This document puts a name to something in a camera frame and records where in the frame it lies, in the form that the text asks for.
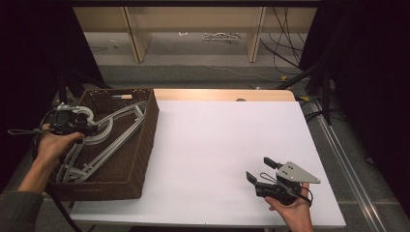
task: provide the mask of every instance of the hand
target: hand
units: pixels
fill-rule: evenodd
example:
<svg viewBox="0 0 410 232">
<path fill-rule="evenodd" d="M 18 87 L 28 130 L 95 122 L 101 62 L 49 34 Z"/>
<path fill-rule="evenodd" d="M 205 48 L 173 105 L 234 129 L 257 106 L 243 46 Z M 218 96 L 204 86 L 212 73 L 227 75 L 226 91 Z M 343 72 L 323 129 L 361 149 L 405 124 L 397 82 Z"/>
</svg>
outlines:
<svg viewBox="0 0 410 232">
<path fill-rule="evenodd" d="M 48 128 L 49 124 L 43 125 L 44 130 Z M 84 138 L 84 134 L 80 132 L 68 135 L 55 135 L 46 131 L 42 135 L 35 161 L 41 162 L 44 167 L 53 169 L 59 164 L 60 156 L 62 156 L 76 140 L 82 138 Z"/>
<path fill-rule="evenodd" d="M 302 184 L 301 195 L 308 197 L 308 183 Z M 310 219 L 309 204 L 299 198 L 291 205 L 280 204 L 275 198 L 265 197 L 265 201 L 271 206 L 270 211 L 277 211 L 292 232 L 313 231 Z"/>
<path fill-rule="evenodd" d="M 43 129 L 48 129 L 49 125 L 44 125 Z M 82 139 L 84 134 L 80 132 L 68 135 L 55 135 L 49 131 L 42 135 L 39 144 L 38 154 L 24 180 L 17 191 L 28 191 L 42 194 L 47 185 L 52 170 L 59 164 L 60 156 L 76 140 Z"/>
</svg>

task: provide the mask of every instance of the brown wicker basket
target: brown wicker basket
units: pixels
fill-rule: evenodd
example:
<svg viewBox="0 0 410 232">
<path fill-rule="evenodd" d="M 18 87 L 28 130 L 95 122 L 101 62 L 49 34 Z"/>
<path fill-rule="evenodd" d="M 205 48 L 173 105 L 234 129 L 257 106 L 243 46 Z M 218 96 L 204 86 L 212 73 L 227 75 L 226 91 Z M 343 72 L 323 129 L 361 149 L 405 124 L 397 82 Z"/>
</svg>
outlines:
<svg viewBox="0 0 410 232">
<path fill-rule="evenodd" d="M 131 95 L 132 98 L 115 100 L 112 98 L 121 95 Z M 99 121 L 124 106 L 144 101 L 148 101 L 148 106 L 142 127 L 85 182 L 50 183 L 60 200 L 123 200 L 141 196 L 160 111 L 154 91 L 151 89 L 88 90 L 79 103 L 89 107 L 95 114 L 94 120 Z M 84 147 L 74 166 L 81 167 L 83 163 L 93 160 L 133 122 L 132 115 L 115 120 L 112 133 L 106 141 Z"/>
</svg>

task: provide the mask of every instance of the floor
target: floor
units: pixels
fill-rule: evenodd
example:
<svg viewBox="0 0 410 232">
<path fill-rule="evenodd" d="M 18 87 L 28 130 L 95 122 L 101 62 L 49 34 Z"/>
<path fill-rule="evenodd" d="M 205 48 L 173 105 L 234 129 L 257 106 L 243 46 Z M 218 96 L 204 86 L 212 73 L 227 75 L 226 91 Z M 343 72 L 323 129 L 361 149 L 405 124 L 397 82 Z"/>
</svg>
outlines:
<svg viewBox="0 0 410 232">
<path fill-rule="evenodd" d="M 203 33 L 154 34 L 143 63 L 135 63 L 127 34 L 86 33 L 87 41 L 100 67 L 107 85 L 114 88 L 224 88 L 224 89 L 271 89 L 283 80 L 292 78 L 300 71 L 282 61 L 264 45 L 258 48 L 255 63 L 248 61 L 244 36 L 232 42 L 203 41 Z M 262 41 L 275 49 L 274 40 L 279 34 L 264 34 Z M 303 49 L 306 35 L 291 34 L 294 47 Z M 281 44 L 290 46 L 283 38 Z M 277 53 L 292 63 L 297 63 L 291 49 L 278 46 Z M 295 97 L 305 97 L 307 80 L 291 87 Z M 337 203 L 344 215 L 346 227 L 340 229 L 317 229 L 316 231 L 409 231 L 410 221 L 404 214 L 393 193 L 377 168 L 365 161 L 362 147 L 348 119 L 332 96 L 332 124 L 329 126 L 320 110 L 320 96 L 310 96 L 310 101 L 300 101 L 307 115 L 307 125 L 327 172 Z M 21 163 L 2 194 L 17 188 L 30 166 L 30 154 Z M 367 213 L 369 207 L 375 213 Z M 95 227 L 80 224 L 83 231 L 248 231 L 238 229 L 193 230 L 182 228 L 134 227 L 130 225 L 105 225 Z M 50 199 L 44 201 L 36 231 L 71 231 L 58 209 Z"/>
</svg>

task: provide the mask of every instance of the black backdrop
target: black backdrop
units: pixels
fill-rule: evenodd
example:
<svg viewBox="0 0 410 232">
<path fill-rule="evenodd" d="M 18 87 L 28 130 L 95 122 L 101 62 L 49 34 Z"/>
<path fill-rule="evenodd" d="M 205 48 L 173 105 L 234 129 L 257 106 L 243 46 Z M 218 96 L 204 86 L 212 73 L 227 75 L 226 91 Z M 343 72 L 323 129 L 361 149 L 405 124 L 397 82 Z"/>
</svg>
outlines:
<svg viewBox="0 0 410 232">
<path fill-rule="evenodd" d="M 366 151 L 410 217 L 410 10 L 405 1 L 366 4 L 330 59 L 337 98 Z M 301 68 L 314 64 L 346 6 L 319 8 Z"/>
<path fill-rule="evenodd" d="M 82 81 L 67 72 L 79 70 L 103 78 L 71 7 L 36 6 L 24 0 L 0 3 L 0 190 L 31 146 L 30 136 L 7 129 L 36 128 L 57 91 L 57 76 L 81 95 Z"/>
</svg>

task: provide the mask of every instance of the sleeve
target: sleeve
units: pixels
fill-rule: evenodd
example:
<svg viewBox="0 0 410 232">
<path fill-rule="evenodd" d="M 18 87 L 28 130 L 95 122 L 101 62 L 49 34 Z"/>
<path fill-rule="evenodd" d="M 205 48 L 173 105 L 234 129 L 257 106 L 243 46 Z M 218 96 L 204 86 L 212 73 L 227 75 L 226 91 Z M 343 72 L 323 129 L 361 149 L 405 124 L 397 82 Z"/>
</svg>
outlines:
<svg viewBox="0 0 410 232">
<path fill-rule="evenodd" d="M 0 201 L 0 231 L 35 231 L 43 197 L 32 192 L 8 193 Z"/>
</svg>

